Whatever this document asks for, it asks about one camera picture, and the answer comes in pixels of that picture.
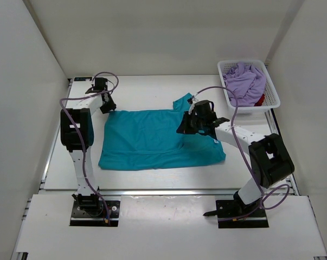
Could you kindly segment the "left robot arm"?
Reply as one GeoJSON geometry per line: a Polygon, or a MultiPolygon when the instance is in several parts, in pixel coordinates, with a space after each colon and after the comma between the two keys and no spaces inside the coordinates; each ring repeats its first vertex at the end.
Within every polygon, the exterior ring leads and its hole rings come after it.
{"type": "Polygon", "coordinates": [[[73,198],[79,207],[92,218],[103,217],[110,223],[110,209],[95,184],[91,147],[94,143],[92,115],[100,110],[107,114],[116,109],[111,94],[117,87],[108,88],[109,80],[93,77],[84,96],[60,100],[60,138],[72,158],[77,179],[77,192],[73,198]]]}

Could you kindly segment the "teal t-shirt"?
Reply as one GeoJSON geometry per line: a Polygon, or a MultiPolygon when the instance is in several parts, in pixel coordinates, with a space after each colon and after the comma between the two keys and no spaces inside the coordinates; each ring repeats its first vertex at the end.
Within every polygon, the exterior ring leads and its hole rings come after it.
{"type": "Polygon", "coordinates": [[[98,165],[103,170],[138,171],[200,167],[225,161],[222,144],[209,136],[178,134],[183,113],[188,111],[187,93],[172,109],[114,111],[104,126],[98,165]]]}

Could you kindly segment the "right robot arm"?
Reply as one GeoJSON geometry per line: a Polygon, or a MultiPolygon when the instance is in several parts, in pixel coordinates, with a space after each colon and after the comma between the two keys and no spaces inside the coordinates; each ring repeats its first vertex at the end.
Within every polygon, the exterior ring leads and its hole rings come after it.
{"type": "Polygon", "coordinates": [[[199,134],[226,142],[239,149],[248,168],[250,180],[233,195],[230,206],[206,212],[204,216],[218,215],[222,221],[246,218],[258,209],[267,209],[265,200],[273,193],[273,185],[294,172],[293,161],[283,139],[278,134],[262,135],[217,117],[214,103],[209,100],[188,99],[190,108],[184,112],[177,129],[179,134],[199,134]]]}

